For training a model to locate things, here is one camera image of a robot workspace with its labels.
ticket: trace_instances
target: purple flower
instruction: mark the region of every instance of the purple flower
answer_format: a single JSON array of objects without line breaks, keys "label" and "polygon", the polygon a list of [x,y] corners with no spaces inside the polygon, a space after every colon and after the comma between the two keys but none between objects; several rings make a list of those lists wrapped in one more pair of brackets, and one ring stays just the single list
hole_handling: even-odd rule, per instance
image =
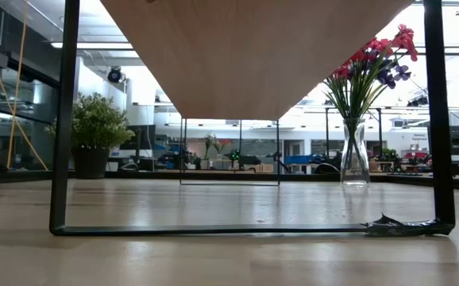
[{"label": "purple flower", "polygon": [[378,81],[381,83],[381,84],[386,84],[388,85],[388,87],[390,87],[391,89],[394,89],[395,88],[395,80],[394,80],[394,76],[393,75],[386,75],[385,77],[380,77],[378,75]]},{"label": "purple flower", "polygon": [[409,80],[411,72],[407,72],[408,69],[409,67],[407,65],[403,65],[402,67],[398,65],[395,67],[397,74],[394,76],[394,80]]}]

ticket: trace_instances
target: green leaves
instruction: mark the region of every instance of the green leaves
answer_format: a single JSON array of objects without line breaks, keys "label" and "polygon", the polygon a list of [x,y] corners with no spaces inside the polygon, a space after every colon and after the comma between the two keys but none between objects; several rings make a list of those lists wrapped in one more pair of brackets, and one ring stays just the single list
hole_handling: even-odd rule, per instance
[{"label": "green leaves", "polygon": [[72,110],[72,148],[114,148],[134,136],[127,130],[126,112],[114,109],[113,99],[100,94],[78,95]]},{"label": "green leaves", "polygon": [[208,158],[208,149],[214,143],[214,136],[209,132],[207,135],[205,135],[204,139],[205,139],[205,159],[207,159]]}]

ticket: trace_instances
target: ceiling light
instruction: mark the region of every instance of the ceiling light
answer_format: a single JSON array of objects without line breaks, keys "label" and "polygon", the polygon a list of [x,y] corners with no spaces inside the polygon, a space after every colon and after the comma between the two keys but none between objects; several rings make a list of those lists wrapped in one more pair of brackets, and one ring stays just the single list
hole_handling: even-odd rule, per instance
[{"label": "ceiling light", "polygon": [[[53,48],[62,48],[64,43],[62,42],[52,42]],[[118,43],[118,42],[80,42],[77,45],[77,49],[80,50],[128,50],[133,51],[133,46],[130,43]]]}]

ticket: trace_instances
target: yellow rope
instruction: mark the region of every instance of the yellow rope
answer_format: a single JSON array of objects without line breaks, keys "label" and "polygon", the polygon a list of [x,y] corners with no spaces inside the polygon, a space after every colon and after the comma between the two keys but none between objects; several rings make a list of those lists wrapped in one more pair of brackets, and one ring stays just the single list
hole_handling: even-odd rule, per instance
[{"label": "yellow rope", "polygon": [[[19,60],[19,68],[18,68],[18,74],[17,74],[17,85],[19,83],[19,79],[20,79],[20,76],[21,76],[21,62],[22,62],[22,56],[23,56],[23,46],[24,46],[24,39],[25,39],[25,28],[23,29],[23,37],[21,39],[21,51],[20,51],[20,60]],[[16,122],[16,126],[18,127],[18,129],[21,131],[21,134],[23,135],[23,138],[25,139],[25,141],[29,144],[33,154],[36,156],[36,158],[40,161],[40,163],[42,164],[42,166],[44,167],[44,169],[46,171],[48,171],[48,167],[46,167],[46,164],[43,162],[43,160],[41,159],[41,157],[39,157],[39,155],[37,154],[37,151],[34,149],[34,147],[32,146],[32,143],[30,142],[30,140],[26,137],[26,134],[25,134],[25,131],[23,130],[23,128],[21,128],[21,124],[20,122],[18,122],[16,120],[16,100],[17,100],[17,96],[16,98],[14,99],[14,108],[10,105],[10,101],[9,101],[9,96],[7,95],[7,91],[6,91],[6,87],[4,86],[3,82],[2,82],[2,77],[0,76],[0,88],[2,89],[2,92],[3,94],[5,95],[6,97],[6,101],[7,101],[7,106],[9,107],[9,109],[11,110],[11,113],[13,115],[13,127],[14,127],[14,123]],[[9,162],[9,158],[8,158],[8,162],[7,162],[7,167],[10,166],[10,162]]]},{"label": "yellow rope", "polygon": [[[16,80],[16,89],[14,91],[14,106],[13,106],[13,114],[16,114],[16,105],[17,105],[17,96],[20,87],[20,76],[21,76],[21,64],[23,60],[23,50],[25,46],[25,36],[26,36],[26,19],[27,19],[27,12],[28,12],[28,5],[25,5],[25,11],[23,12],[25,16],[23,17],[23,33],[21,33],[21,47],[20,47],[20,61],[17,65],[17,80]],[[9,139],[9,153],[7,154],[7,168],[10,168],[11,157],[13,153],[13,137],[14,137],[14,123],[16,122],[16,118],[13,116],[13,122],[10,127],[10,139]]]}]

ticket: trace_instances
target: metal pole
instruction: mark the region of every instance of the metal pole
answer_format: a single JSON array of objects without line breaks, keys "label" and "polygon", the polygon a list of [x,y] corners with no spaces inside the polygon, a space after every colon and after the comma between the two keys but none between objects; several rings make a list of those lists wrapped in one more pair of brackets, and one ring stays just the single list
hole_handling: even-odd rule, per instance
[{"label": "metal pole", "polygon": [[436,218],[455,224],[449,107],[446,91],[442,0],[423,2],[425,8],[427,89],[429,95],[431,154],[433,156]]},{"label": "metal pole", "polygon": [[65,1],[64,38],[60,64],[60,98],[58,101],[55,153],[49,230],[57,233],[65,226],[69,158],[71,158],[71,122],[74,100],[76,45],[78,42],[79,0]]},{"label": "metal pole", "polygon": [[244,166],[242,166],[242,120],[240,120],[240,140],[238,141],[238,169],[243,170]]},{"label": "metal pole", "polygon": [[330,158],[329,156],[329,151],[330,151],[330,147],[329,147],[329,143],[328,143],[328,140],[329,140],[329,136],[328,136],[328,110],[330,108],[326,108],[325,109],[325,121],[326,121],[326,159],[328,160]]},{"label": "metal pole", "polygon": [[[183,123],[183,154],[187,155],[187,118],[184,119]],[[185,162],[182,163],[182,170],[185,172]]]},{"label": "metal pole", "polygon": [[381,159],[383,156],[383,129],[381,126],[381,108],[376,108],[378,110],[378,125],[380,127],[380,156],[378,158]]},{"label": "metal pole", "polygon": [[280,148],[280,142],[279,142],[279,120],[277,120],[277,123],[276,123],[276,126],[277,126],[277,185],[280,186],[280,164],[279,164],[279,161],[280,161],[280,151],[279,151],[279,148]]},{"label": "metal pole", "polygon": [[180,184],[182,184],[182,166],[183,166],[183,157],[182,157],[182,153],[183,153],[183,140],[182,140],[183,128],[182,128],[182,126],[183,126],[183,118],[180,118],[180,142],[179,142],[179,156],[180,156],[179,181],[180,181]]}]

